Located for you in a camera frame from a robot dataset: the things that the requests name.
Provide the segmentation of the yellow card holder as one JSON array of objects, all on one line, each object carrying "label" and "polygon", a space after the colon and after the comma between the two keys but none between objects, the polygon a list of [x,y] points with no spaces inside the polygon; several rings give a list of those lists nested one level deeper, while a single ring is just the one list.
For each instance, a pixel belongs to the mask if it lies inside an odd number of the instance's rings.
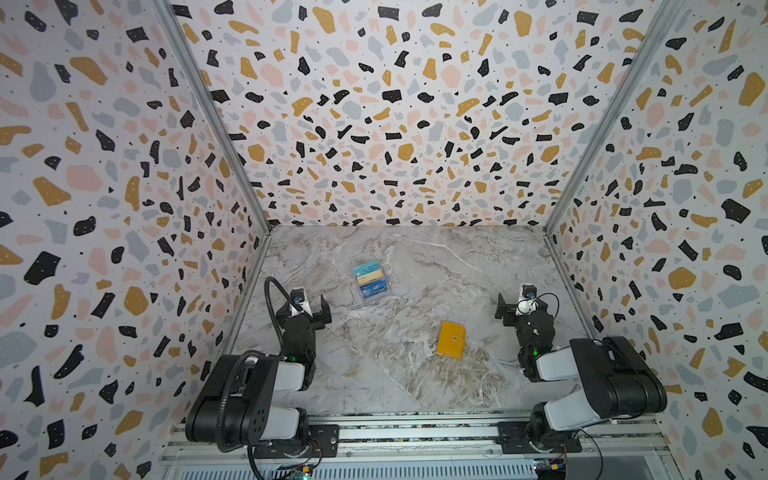
[{"label": "yellow card holder", "polygon": [[436,353],[439,356],[461,360],[466,345],[466,328],[458,323],[444,321],[441,324]]}]

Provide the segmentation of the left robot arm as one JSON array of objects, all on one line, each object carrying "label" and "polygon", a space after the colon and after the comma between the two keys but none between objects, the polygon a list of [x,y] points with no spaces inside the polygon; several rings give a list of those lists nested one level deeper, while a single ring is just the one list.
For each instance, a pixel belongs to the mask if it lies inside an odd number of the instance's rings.
[{"label": "left robot arm", "polygon": [[222,453],[250,447],[261,458],[299,455],[312,445],[306,410],[275,406],[273,397],[308,390],[316,370],[317,332],[332,322],[332,313],[325,298],[313,313],[301,289],[291,296],[275,312],[280,352],[221,356],[185,420],[188,441],[211,443]]}]

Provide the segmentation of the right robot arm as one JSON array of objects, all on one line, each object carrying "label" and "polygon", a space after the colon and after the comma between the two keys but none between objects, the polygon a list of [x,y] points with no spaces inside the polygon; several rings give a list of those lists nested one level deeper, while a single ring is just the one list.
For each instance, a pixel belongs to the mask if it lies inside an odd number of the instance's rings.
[{"label": "right robot arm", "polygon": [[515,330],[519,365],[528,380],[578,383],[568,395],[535,405],[526,423],[499,423],[497,443],[505,454],[579,452],[577,434],[583,428],[666,409],[664,387],[625,337],[575,338],[555,348],[555,316],[534,286],[525,284],[512,303],[499,296],[495,317]]}]

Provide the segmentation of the white ventilation grille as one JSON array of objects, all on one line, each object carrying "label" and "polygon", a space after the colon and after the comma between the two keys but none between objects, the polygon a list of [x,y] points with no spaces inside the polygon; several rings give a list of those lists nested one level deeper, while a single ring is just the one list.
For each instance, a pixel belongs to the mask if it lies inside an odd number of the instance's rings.
[{"label": "white ventilation grille", "polygon": [[[286,471],[259,466],[263,479],[281,479]],[[173,479],[256,479],[250,467],[195,466],[181,469]],[[538,479],[535,462],[525,459],[485,459],[409,462],[322,463],[312,473],[285,479]]]}]

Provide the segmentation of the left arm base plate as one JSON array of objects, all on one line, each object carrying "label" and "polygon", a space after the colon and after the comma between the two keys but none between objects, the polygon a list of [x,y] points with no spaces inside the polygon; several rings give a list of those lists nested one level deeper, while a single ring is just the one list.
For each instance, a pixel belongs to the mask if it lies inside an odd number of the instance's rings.
[{"label": "left arm base plate", "polygon": [[338,424],[309,424],[291,439],[269,440],[253,448],[258,460],[304,461],[310,457],[335,458],[340,440]]}]

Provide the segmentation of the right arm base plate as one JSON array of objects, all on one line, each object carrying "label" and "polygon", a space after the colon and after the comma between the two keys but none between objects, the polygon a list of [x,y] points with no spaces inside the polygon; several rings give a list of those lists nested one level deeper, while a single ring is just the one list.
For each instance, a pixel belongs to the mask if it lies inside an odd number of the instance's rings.
[{"label": "right arm base plate", "polygon": [[582,445],[576,431],[555,431],[538,421],[509,421],[497,424],[495,442],[504,454],[580,453]]}]

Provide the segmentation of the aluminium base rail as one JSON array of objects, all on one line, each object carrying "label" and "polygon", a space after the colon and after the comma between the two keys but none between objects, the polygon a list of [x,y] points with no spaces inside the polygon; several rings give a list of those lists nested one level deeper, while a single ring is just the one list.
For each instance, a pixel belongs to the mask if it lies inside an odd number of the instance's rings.
[{"label": "aluminium base rail", "polygon": [[527,422],[523,411],[461,414],[380,414],[314,416],[310,424],[338,424],[335,458],[258,460],[308,475],[322,463],[525,459],[535,462],[538,479],[679,479],[681,473],[651,417],[613,420],[581,429],[580,453],[504,454],[495,440],[500,422]]}]

